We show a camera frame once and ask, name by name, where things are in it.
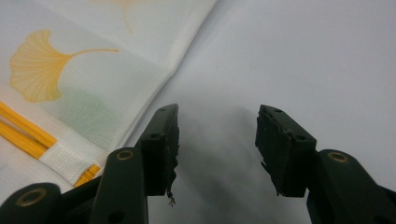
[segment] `ginkgo leaf print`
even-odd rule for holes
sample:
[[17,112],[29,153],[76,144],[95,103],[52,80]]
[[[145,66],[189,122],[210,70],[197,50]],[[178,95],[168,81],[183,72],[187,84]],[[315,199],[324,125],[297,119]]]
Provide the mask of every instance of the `ginkgo leaf print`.
[[122,7],[122,17],[123,17],[123,20],[125,22],[126,28],[128,29],[128,31],[131,34],[133,34],[134,33],[134,29],[132,28],[132,24],[129,22],[128,15],[127,15],[128,9],[134,4],[137,4],[137,3],[140,3],[140,2],[144,2],[144,1],[147,1],[147,0],[97,0],[97,1],[102,1],[102,2],[105,1],[105,2],[109,2],[109,3],[114,3],[114,4],[120,5]]
[[29,102],[52,101],[61,97],[58,80],[66,64],[75,56],[97,50],[87,49],[74,54],[63,54],[50,44],[50,31],[30,34],[12,56],[10,85]]

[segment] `white fabric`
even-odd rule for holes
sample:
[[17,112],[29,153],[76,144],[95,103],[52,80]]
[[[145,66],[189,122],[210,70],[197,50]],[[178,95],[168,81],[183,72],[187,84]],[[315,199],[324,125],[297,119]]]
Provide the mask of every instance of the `white fabric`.
[[311,223],[306,198],[277,197],[260,164],[261,104],[396,190],[395,21],[393,0],[219,0],[135,129],[178,103],[177,204],[148,197],[149,223]]
[[[0,101],[57,143],[40,158],[43,166],[0,141],[0,202],[24,184],[43,179],[70,189],[91,165],[103,168],[106,155],[124,145],[152,98],[174,74],[215,2],[2,1]],[[28,36],[46,32],[47,44],[63,55],[106,50],[67,61],[58,81],[59,98],[28,102],[10,84],[11,58]],[[11,151],[18,152],[10,156]]]

